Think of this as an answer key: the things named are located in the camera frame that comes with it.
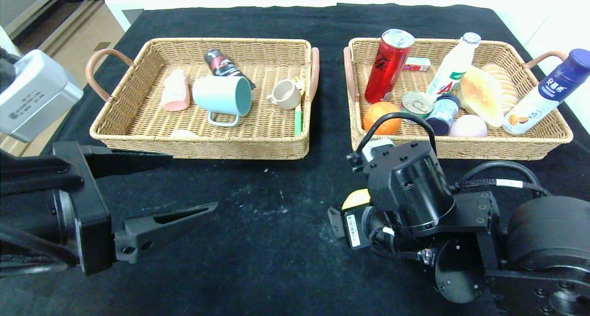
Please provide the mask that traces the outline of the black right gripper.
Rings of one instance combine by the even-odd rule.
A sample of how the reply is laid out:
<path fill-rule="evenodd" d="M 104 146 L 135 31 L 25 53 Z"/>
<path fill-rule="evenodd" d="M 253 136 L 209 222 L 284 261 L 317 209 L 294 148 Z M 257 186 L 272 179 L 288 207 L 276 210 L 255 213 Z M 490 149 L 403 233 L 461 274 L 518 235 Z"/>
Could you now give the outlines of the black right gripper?
<path fill-rule="evenodd" d="M 385 226 L 385 215 L 371 205 L 359 205 L 342 211 L 330 207 L 327 217 L 336 238 L 347 238 L 353 250 L 369 247 L 369 235 Z"/>

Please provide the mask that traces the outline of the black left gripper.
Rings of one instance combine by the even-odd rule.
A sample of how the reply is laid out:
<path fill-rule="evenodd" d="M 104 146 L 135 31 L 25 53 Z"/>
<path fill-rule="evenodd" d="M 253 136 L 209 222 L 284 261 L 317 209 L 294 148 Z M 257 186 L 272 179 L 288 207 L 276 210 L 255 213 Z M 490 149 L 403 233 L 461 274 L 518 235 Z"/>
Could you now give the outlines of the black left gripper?
<path fill-rule="evenodd" d="M 51 153 L 16 157 L 1 152 L 1 275 L 60 272 L 85 275 L 114 261 L 135 264 L 175 242 L 196 220 L 217 209 L 212 202 L 124 220 L 112 236 L 111 215 L 95 178 L 129 175 L 168 165 L 163 153 L 57 142 Z"/>

